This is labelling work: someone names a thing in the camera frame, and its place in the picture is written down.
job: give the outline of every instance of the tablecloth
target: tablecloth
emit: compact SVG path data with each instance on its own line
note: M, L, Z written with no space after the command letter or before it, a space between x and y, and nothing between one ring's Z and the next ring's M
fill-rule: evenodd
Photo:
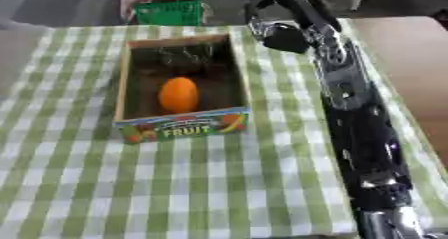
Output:
M248 130L124 144L112 127L124 42L226 32L250 96ZM363 55L401 136L420 220L425 228L448 227L446 173ZM354 234L318 94L307 55L266 49L245 27L49 29L0 106L0 235Z

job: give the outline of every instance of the fruit box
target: fruit box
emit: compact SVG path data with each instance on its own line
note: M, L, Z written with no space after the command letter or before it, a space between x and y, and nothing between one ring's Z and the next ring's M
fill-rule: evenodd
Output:
M175 77L198 89L191 113L170 113L159 102L162 85ZM127 142L237 132L249 113L228 35L127 42L114 120Z

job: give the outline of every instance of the green object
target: green object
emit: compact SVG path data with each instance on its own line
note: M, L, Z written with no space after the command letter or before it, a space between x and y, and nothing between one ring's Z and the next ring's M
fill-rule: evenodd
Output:
M231 34L249 82L246 132L124 144L112 123L125 41L192 33ZM419 218L431 221L428 230L446 228L446 171L381 63L375 69L361 50L380 92L389 93ZM264 49L241 26L136 26L46 30L30 57L0 104L1 238L356 233L306 55Z
M202 7L199 0L138 3L134 5L140 24L161 26L199 26Z

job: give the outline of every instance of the fruit illustration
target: fruit illustration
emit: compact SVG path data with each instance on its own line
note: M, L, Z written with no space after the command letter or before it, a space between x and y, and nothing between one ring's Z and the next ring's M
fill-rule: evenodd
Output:
M234 123L236 120L238 120L239 117L240 117L239 114L227 114L222 117L221 123L223 125L229 126L232 123Z
M133 125L125 125L121 128L121 131L129 143L140 143L142 141L142 135Z
M241 126L238 127L238 126L244 125L243 123L244 123L245 115L240 114L240 115L236 115L236 116L238 116L238 118L235 119L235 117L232 116L233 122L230 125L228 125L226 128L220 130L219 132L226 133L226 132L231 132L233 130L241 130L242 127Z
M129 141L130 143L140 143L142 141L142 136L135 134L135 135L126 137L126 140Z
M159 101L169 112L176 114L192 112L199 102L198 89L192 80L176 77L162 86Z
M148 130L153 130L154 129L154 125L151 123L143 123L143 124L139 124L137 125L137 129L140 132L144 132L144 131L148 131Z
M156 132L155 132L155 131L152 131L152 130L144 131L144 132L142 133L142 136L143 136L144 138L148 138L148 139L150 139L150 140L155 140L155 139L157 138L157 134L156 134Z

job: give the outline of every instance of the robotic hand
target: robotic hand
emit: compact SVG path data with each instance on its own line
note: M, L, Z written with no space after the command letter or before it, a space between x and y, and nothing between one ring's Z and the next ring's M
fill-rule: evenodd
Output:
M264 23L257 14L277 3L299 28ZM320 0L252 0L246 19L266 47L304 53L314 49L333 150L360 235L366 239L423 238L412 208L412 182L398 136L359 48L341 32Z

